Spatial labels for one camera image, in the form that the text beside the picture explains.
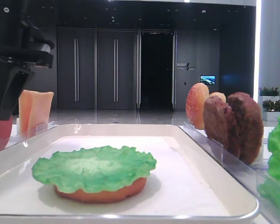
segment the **bottom bun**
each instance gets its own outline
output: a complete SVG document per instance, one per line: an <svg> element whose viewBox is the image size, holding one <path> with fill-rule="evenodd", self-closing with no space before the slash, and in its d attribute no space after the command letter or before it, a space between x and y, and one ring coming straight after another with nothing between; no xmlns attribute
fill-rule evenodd
<svg viewBox="0 0 280 224"><path fill-rule="evenodd" d="M140 193L146 184L146 178L139 178L135 180L130 186L125 186L116 191L103 190L98 193L86 193L82 189L74 193L63 193L58 191L57 186L54 185L55 192L65 198L84 203L115 203L124 200L126 197L134 196Z"/></svg>

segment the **planter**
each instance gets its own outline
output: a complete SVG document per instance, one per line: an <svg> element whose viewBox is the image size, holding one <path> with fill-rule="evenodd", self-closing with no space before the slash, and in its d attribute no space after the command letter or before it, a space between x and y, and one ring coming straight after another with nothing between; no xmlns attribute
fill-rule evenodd
<svg viewBox="0 0 280 224"><path fill-rule="evenodd" d="M259 104L262 111L264 111L262 104L266 100L271 100L273 102L276 102L276 101L280 100L280 97L258 96L258 104Z"/></svg>
<svg viewBox="0 0 280 224"><path fill-rule="evenodd" d="M262 119L266 121L278 121L278 117L280 116L280 112L263 112Z"/></svg>

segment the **clear acrylic holder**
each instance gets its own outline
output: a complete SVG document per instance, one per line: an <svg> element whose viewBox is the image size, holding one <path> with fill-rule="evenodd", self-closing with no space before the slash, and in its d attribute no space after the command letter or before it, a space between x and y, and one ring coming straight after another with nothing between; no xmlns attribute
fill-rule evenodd
<svg viewBox="0 0 280 224"><path fill-rule="evenodd" d="M260 203L260 212L271 223L280 224L280 182L270 177L265 170L248 166L230 154L215 140L210 140L191 124L185 122L184 131L215 161L217 161L230 175L241 183L248 191L254 194ZM263 184L274 190L272 197L265 196L261 191Z"/></svg>
<svg viewBox="0 0 280 224"><path fill-rule="evenodd" d="M27 132L14 135L9 137L8 139L0 139L0 152L5 150L6 148L9 148L15 144L18 144L20 142L24 142L25 140L32 138L40 133L43 133L53 127L56 126L56 123L54 121L47 123L47 124L40 124L37 125L35 128L30 129Z"/></svg>

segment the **door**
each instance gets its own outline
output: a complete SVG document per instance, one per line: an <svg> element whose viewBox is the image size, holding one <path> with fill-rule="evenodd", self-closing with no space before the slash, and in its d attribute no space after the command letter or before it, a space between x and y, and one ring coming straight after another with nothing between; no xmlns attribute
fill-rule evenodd
<svg viewBox="0 0 280 224"><path fill-rule="evenodd" d="M58 108L94 109L94 31L58 30Z"/></svg>
<svg viewBox="0 0 280 224"><path fill-rule="evenodd" d="M116 109L116 33L98 31L98 108Z"/></svg>
<svg viewBox="0 0 280 224"><path fill-rule="evenodd" d="M141 32L140 109L172 110L173 32Z"/></svg>
<svg viewBox="0 0 280 224"><path fill-rule="evenodd" d="M99 109L133 109L133 52L133 32L98 31Z"/></svg>
<svg viewBox="0 0 280 224"><path fill-rule="evenodd" d="M117 109L132 110L134 102L134 32L117 32L118 91Z"/></svg>

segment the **potted plant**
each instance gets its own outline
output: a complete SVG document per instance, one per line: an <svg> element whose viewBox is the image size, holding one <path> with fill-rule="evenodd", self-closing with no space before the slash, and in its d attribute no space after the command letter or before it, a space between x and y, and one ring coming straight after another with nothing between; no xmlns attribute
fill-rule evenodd
<svg viewBox="0 0 280 224"><path fill-rule="evenodd" d="M263 120L267 121L277 121L280 116L280 100L273 102L271 100L266 100L263 102Z"/></svg>
<svg viewBox="0 0 280 224"><path fill-rule="evenodd" d="M262 111L264 111L263 102L267 100L271 100L273 102L280 100L280 91L278 87L267 88L265 86L263 89L259 89L258 103L262 108Z"/></svg>

